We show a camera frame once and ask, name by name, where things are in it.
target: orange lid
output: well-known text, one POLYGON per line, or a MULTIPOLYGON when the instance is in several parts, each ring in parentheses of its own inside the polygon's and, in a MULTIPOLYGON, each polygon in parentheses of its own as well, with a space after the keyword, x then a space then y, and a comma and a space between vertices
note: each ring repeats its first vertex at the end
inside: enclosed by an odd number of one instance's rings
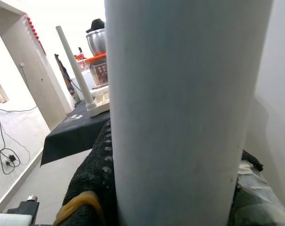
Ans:
POLYGON ((105 57, 105 56, 106 56, 106 53, 103 53, 103 54, 97 55, 95 57, 88 58, 85 60, 85 63, 91 64, 93 61, 96 61, 97 59, 100 59, 100 58, 105 57))

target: black tablecloth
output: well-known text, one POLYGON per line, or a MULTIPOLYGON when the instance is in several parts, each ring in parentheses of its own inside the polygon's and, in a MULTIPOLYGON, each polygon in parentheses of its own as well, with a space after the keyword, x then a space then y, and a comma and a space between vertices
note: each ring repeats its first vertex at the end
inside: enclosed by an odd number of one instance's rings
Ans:
POLYGON ((90 117, 86 102, 82 101, 45 138, 41 165, 91 149, 101 128, 109 119, 109 111, 90 117))

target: white tile floor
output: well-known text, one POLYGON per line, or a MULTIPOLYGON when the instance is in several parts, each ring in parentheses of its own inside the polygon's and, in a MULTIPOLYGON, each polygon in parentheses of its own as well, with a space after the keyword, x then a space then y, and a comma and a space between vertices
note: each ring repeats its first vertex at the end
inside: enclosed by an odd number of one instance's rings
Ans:
POLYGON ((74 154, 41 167, 38 163, 3 212, 18 207, 21 201, 26 201, 29 195, 34 194, 40 202, 36 224, 52 225, 72 176, 90 151, 74 154))

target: black knit cloth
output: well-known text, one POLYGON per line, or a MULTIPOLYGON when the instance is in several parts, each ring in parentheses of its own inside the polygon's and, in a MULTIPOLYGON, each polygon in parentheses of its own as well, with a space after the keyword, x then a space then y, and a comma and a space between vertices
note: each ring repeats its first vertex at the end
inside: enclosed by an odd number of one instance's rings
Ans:
MULTIPOLYGON (((71 179, 63 205, 84 191, 93 191, 97 194, 106 219, 106 226, 116 226, 118 220, 110 121, 104 125, 91 153, 71 179)), ((89 205, 81 206, 60 224, 60 226, 100 225, 96 212, 89 205)))

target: white pipe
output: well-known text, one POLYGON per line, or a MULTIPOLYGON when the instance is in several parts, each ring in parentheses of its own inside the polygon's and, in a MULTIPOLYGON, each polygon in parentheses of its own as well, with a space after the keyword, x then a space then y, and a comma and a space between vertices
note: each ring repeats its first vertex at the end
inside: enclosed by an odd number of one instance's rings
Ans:
POLYGON ((69 62, 71 64, 71 67, 72 67, 72 69, 74 71, 74 75, 76 77, 76 80, 77 80, 77 82, 78 82, 78 84, 79 84, 79 86, 81 88, 81 92, 82 92, 82 94, 83 94, 83 96, 85 98, 87 111, 90 111, 90 110, 96 108, 97 106, 96 106, 96 104, 93 101, 93 98, 92 98, 92 95, 90 94, 90 91, 89 91, 89 88, 87 86, 87 83, 85 82, 84 77, 83 77, 83 75, 82 75, 82 73, 81 73, 81 71, 80 71, 80 69, 79 69, 79 67, 78 67, 78 65, 76 63, 76 60, 75 60, 74 55, 73 55, 73 53, 72 53, 72 51, 70 49, 70 46, 69 46, 69 44, 67 42, 67 39, 66 39, 66 37, 64 35, 62 27, 61 26, 56 26, 56 29, 57 29, 57 33, 58 33, 58 35, 59 35, 59 37, 60 37, 60 39, 62 41, 62 44, 64 46, 64 49, 65 49, 65 52, 66 52, 67 57, 69 59, 69 62))
POLYGON ((225 226, 270 0, 106 0, 121 225, 225 226))

